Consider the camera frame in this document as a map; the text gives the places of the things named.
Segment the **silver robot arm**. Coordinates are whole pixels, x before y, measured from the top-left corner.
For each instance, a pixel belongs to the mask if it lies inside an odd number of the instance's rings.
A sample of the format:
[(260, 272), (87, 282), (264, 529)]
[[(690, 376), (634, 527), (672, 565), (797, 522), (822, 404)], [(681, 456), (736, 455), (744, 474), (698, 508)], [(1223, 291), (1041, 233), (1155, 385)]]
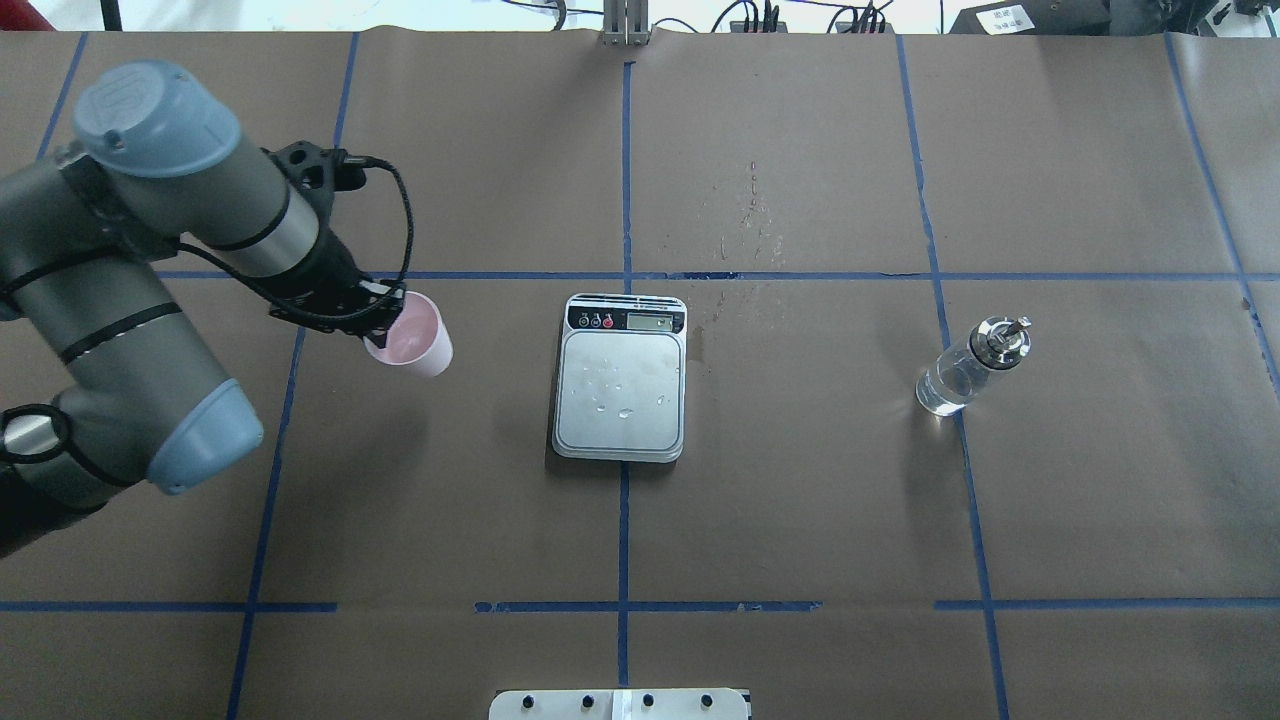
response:
[(3, 179), (3, 320), (28, 320), (73, 379), (3, 414), (3, 555), (147, 482), (182, 495), (265, 430), (154, 270), (202, 258), (271, 316), (381, 347), (406, 269), (361, 270), (332, 228), (380, 158), (300, 141), (261, 149), (189, 70), (141, 59), (79, 97), (76, 137)]

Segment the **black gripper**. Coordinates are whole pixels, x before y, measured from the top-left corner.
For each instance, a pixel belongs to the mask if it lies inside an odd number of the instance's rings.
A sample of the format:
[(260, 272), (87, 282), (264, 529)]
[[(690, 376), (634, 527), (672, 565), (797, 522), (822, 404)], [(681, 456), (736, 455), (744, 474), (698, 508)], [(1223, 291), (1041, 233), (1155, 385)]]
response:
[[(404, 284), (366, 284), (372, 278), (361, 272), (349, 250), (333, 232), (323, 232), (297, 266), (266, 278), (266, 291), (325, 320), (301, 316), (271, 302), (269, 315), (324, 333), (339, 331), (362, 340), (376, 351), (388, 345), (390, 327), (404, 306)], [(334, 316), (355, 314), (355, 319)]]

